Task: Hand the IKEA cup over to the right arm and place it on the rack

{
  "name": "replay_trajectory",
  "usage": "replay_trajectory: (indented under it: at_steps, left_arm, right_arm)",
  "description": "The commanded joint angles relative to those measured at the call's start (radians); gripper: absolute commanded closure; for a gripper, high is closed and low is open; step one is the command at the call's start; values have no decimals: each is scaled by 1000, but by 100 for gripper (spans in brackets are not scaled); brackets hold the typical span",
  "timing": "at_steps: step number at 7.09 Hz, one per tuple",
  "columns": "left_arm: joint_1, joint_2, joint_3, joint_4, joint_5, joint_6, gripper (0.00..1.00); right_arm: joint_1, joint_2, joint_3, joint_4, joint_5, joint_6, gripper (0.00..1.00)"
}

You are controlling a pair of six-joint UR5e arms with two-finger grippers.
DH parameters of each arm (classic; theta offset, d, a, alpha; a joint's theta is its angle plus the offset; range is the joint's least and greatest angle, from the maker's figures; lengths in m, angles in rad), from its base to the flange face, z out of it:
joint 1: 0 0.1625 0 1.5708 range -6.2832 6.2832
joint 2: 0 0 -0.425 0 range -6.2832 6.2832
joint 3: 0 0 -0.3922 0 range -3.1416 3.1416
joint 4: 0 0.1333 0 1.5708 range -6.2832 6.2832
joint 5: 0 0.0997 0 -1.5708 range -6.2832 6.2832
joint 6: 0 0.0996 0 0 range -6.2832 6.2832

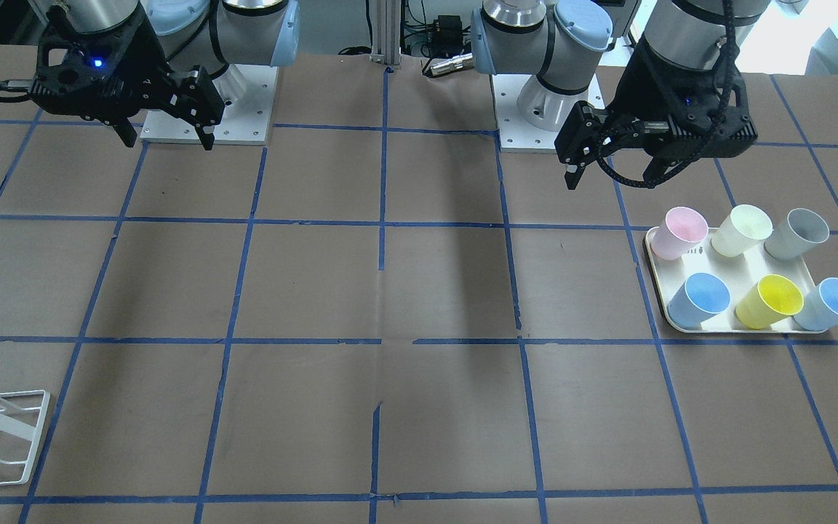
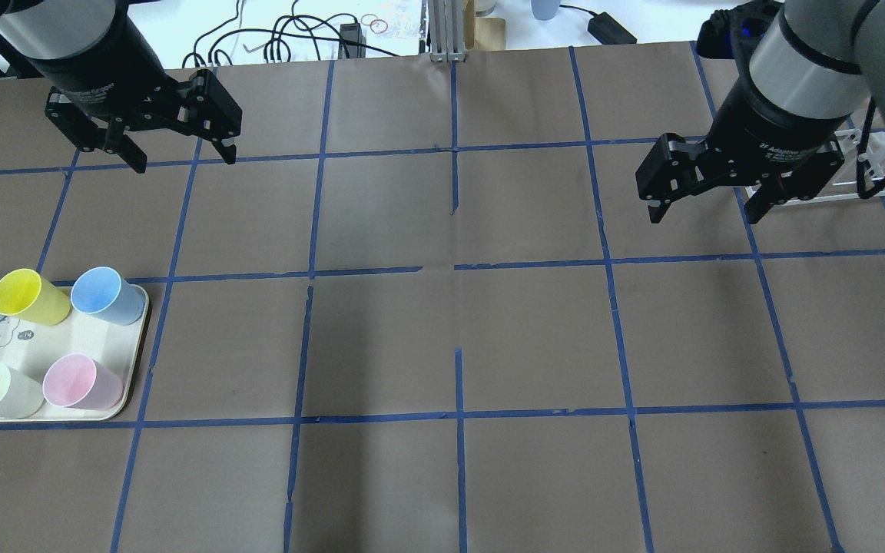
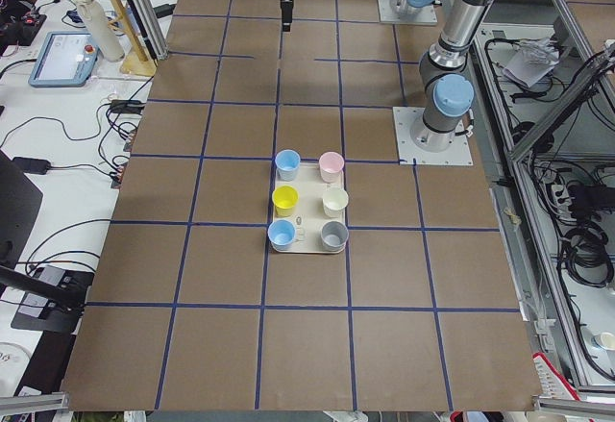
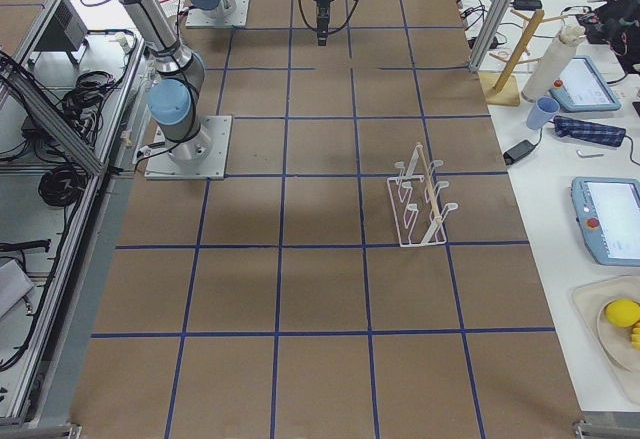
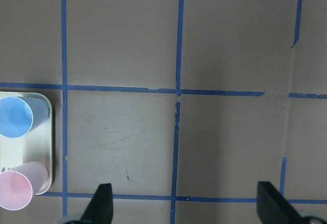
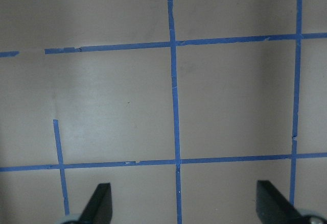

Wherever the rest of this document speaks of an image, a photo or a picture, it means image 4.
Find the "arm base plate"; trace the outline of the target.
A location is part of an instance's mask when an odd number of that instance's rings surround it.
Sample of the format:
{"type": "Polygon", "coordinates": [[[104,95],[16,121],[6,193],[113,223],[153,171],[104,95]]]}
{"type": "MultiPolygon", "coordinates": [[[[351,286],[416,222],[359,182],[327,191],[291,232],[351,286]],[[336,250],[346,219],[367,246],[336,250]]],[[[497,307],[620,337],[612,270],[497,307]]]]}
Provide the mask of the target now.
{"type": "Polygon", "coordinates": [[[231,116],[202,116],[197,136],[170,153],[152,153],[146,161],[148,180],[222,180],[232,129],[231,116]]]}
{"type": "Polygon", "coordinates": [[[191,29],[244,28],[250,0],[190,0],[186,27],[191,29]]]}

